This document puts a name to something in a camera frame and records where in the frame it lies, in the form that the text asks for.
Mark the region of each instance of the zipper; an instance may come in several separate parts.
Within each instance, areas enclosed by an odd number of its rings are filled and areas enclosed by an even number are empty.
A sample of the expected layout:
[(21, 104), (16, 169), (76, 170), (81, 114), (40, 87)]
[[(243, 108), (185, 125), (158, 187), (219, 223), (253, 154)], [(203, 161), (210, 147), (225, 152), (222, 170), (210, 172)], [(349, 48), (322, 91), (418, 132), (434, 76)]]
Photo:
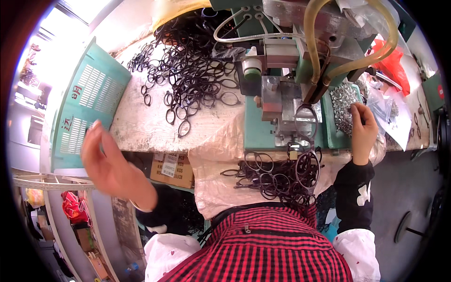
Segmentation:
[(313, 237), (313, 234), (305, 233), (305, 232), (284, 232), (284, 231), (275, 231), (275, 230), (267, 230), (267, 229), (249, 229), (249, 224), (244, 224), (244, 234), (260, 234), (260, 235), (276, 235), (276, 236), (285, 236), (285, 237)]

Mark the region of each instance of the red cloth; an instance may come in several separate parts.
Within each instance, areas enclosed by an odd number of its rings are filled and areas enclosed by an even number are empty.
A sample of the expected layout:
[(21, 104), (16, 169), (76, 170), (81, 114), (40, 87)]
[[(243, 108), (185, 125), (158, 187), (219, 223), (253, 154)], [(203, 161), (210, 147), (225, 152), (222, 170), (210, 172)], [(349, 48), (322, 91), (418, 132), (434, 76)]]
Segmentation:
[(63, 211), (71, 224), (82, 222), (88, 222), (89, 224), (91, 220), (84, 208), (85, 206), (81, 203), (83, 200), (79, 201), (78, 197), (70, 191), (61, 193), (61, 197), (63, 198)]
[[(374, 52), (381, 49), (386, 41), (375, 39), (376, 45), (373, 46)], [(410, 94), (410, 84), (405, 75), (404, 68), (401, 66), (400, 60), (404, 54), (398, 50), (394, 50), (387, 58), (375, 63), (374, 67), (381, 70), (387, 77), (402, 87), (402, 93), (404, 96)]]
[(285, 207), (237, 211), (160, 282), (352, 281), (343, 256), (315, 229), (316, 207), (302, 214)]

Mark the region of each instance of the yellow tube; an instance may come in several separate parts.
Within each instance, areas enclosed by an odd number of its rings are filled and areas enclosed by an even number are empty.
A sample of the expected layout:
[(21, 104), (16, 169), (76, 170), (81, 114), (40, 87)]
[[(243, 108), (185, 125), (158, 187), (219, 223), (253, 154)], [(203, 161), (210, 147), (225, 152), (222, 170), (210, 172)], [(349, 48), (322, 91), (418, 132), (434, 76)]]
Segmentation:
[(379, 0), (367, 0), (367, 2), (370, 6), (372, 6), (376, 10), (378, 10), (385, 17), (385, 20), (387, 21), (387, 24), (388, 24), (387, 42), (381, 49), (379, 49), (379, 51), (375, 52), (374, 54), (369, 55), (368, 57), (362, 58), (357, 61), (352, 61), (352, 62), (346, 63), (344, 65), (341, 65), (341, 66), (331, 70), (323, 79), (323, 84), (325, 86), (329, 86), (332, 79), (334, 77), (336, 77), (337, 75), (352, 71), (354, 69), (368, 67), (369, 65), (372, 65), (374, 63), (382, 61), (387, 56), (389, 56), (393, 52), (393, 50), (396, 48), (396, 45), (398, 44), (398, 28), (395, 24), (395, 20), (393, 19), (393, 16), (387, 10), (387, 8), (381, 2), (379, 2)]
[(321, 66), (319, 64), (318, 50), (315, 42), (315, 20), (319, 10), (330, 0), (311, 0), (305, 8), (304, 15), (304, 33), (305, 43), (307, 44), (308, 53), (313, 66), (312, 83), (316, 84), (321, 74)]

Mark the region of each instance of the floor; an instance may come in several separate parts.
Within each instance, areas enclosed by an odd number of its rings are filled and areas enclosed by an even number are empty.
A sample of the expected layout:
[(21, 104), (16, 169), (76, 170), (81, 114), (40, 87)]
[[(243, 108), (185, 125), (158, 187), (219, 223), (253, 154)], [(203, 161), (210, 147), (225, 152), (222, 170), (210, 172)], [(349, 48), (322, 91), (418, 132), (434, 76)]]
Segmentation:
[(417, 256), (422, 239), (407, 232), (401, 242), (395, 244), (393, 239), (399, 222), (411, 211), (409, 227), (425, 231), (429, 223), (426, 210), (442, 183), (442, 176), (434, 171), (438, 166), (436, 152), (425, 153), (414, 162), (410, 161), (410, 154), (389, 152), (374, 167), (371, 230), (376, 236), (376, 258), (384, 281), (397, 281), (404, 276)]

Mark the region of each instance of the bottle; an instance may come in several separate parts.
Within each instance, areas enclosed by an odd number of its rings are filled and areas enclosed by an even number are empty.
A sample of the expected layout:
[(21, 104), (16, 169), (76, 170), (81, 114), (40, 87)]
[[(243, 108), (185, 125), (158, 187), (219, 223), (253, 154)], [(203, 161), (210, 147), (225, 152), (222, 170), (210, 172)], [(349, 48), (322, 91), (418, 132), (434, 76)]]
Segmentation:
[(127, 269), (125, 270), (125, 273), (130, 274), (131, 272), (141, 269), (144, 270), (144, 262), (142, 260), (139, 260), (137, 262), (129, 264)]

